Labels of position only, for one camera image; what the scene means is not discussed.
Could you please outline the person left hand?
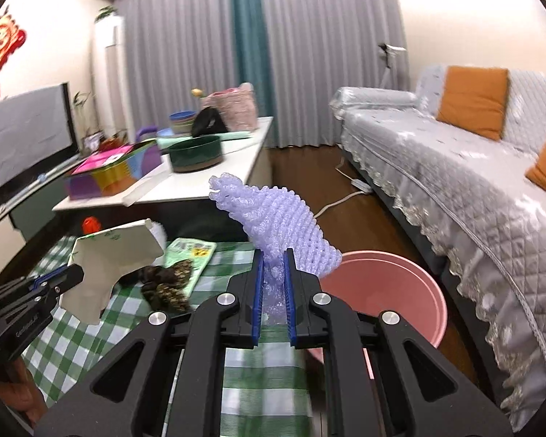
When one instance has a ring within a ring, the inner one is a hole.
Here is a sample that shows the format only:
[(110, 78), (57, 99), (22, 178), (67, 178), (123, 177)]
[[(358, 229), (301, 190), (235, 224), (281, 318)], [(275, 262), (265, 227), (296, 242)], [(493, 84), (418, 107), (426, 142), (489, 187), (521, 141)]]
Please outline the person left hand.
[(48, 410), (44, 397), (21, 357), (8, 363), (7, 374), (8, 380), (0, 382), (0, 398), (34, 428)]

